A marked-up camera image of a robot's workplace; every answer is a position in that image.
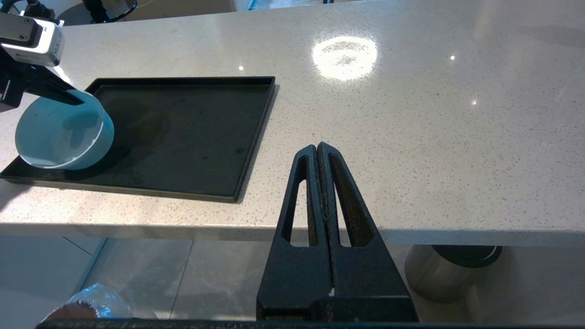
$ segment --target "black lid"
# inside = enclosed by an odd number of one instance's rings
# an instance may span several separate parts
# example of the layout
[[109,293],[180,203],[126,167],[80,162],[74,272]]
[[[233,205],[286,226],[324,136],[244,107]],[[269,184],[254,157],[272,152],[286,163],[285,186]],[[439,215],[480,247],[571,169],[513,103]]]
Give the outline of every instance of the black lid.
[[493,263],[502,253],[501,246],[443,246],[433,249],[447,261],[464,268],[482,268]]

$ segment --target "bowl rim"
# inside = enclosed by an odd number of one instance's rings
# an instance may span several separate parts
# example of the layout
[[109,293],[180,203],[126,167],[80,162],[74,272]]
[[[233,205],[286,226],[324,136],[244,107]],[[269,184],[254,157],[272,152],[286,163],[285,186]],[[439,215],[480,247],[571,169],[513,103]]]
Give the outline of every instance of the bowl rim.
[[[89,95],[89,96],[91,96],[91,97],[92,97],[92,98],[93,98],[93,99],[94,99],[94,100],[95,100],[95,101],[98,103],[98,105],[99,105],[99,108],[100,108],[100,113],[102,114],[102,122],[101,122],[101,124],[100,124],[100,126],[99,126],[99,131],[98,131],[98,133],[95,135],[95,138],[94,138],[94,140],[91,142],[91,145],[89,145],[89,147],[87,147],[87,148],[86,148],[86,150],[85,150],[85,151],[83,151],[83,152],[82,152],[80,155],[76,156],[75,158],[73,158],[72,160],[70,160],[70,161],[68,161],[68,162],[65,162],[65,163],[62,163],[62,164],[58,164],[58,165],[56,165],[56,166],[43,166],[43,165],[38,165],[38,164],[34,164],[34,165],[33,165],[33,164],[32,164],[31,162],[29,162],[29,161],[28,161],[28,160],[27,160],[27,159],[26,159],[26,158],[25,158],[23,155],[21,155],[21,154],[20,154],[20,152],[18,152],[18,155],[20,156],[20,158],[21,158],[21,159],[22,159],[24,162],[26,162],[27,164],[29,164],[29,165],[31,165],[31,166],[33,166],[33,167],[41,168],[41,169],[66,169],[66,167],[67,167],[68,165],[71,165],[71,164],[73,164],[75,161],[77,161],[79,158],[81,158],[81,157],[82,157],[84,154],[86,154],[86,153],[87,153],[87,152],[88,152],[88,151],[91,149],[91,147],[95,145],[96,141],[98,140],[98,138],[99,138],[99,137],[100,137],[100,135],[102,134],[102,131],[104,131],[104,124],[105,124],[105,110],[104,110],[104,107],[102,106],[102,104],[101,104],[101,103],[98,101],[98,99],[97,99],[97,98],[95,98],[95,96],[93,96],[92,94],[90,94],[90,93],[88,93],[88,92],[86,92],[86,91],[84,91],[84,90],[79,90],[79,89],[68,90],[68,92],[70,92],[70,91],[79,91],[79,92],[82,92],[82,93],[84,93],[84,94],[88,94],[88,95]],[[30,105],[34,104],[36,101],[38,101],[38,100],[40,100],[40,99],[41,99],[40,97],[39,97],[39,98],[37,98],[37,99],[36,99],[36,100],[34,100],[32,103],[30,103]]]

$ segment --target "white quartz countertop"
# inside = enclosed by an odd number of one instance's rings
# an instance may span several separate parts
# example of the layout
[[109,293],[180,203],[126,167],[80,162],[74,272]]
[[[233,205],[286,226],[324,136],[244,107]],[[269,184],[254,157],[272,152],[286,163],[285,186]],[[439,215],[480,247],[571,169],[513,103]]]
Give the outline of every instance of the white quartz countertop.
[[[360,1],[64,34],[80,89],[275,76],[276,100],[237,204],[2,181],[0,232],[271,240],[295,153],[325,141],[389,243],[585,245],[582,1]],[[2,168],[33,99],[0,114]]]

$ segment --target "stainless steel trash can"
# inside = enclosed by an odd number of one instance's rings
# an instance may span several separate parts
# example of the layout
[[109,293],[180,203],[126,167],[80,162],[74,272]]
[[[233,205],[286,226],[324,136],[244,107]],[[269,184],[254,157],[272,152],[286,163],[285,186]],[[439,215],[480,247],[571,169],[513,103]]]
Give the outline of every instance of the stainless steel trash can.
[[404,272],[408,285],[421,297],[438,303],[459,300],[482,268],[495,262],[501,246],[413,246]]

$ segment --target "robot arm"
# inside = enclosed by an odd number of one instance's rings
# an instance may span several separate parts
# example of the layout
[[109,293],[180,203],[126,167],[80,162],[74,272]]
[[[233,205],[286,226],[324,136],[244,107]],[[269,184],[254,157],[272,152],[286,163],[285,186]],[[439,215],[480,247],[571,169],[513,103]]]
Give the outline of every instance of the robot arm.
[[83,104],[67,92],[73,86],[46,68],[59,64],[64,42],[54,22],[0,12],[0,112],[18,107],[24,92]]

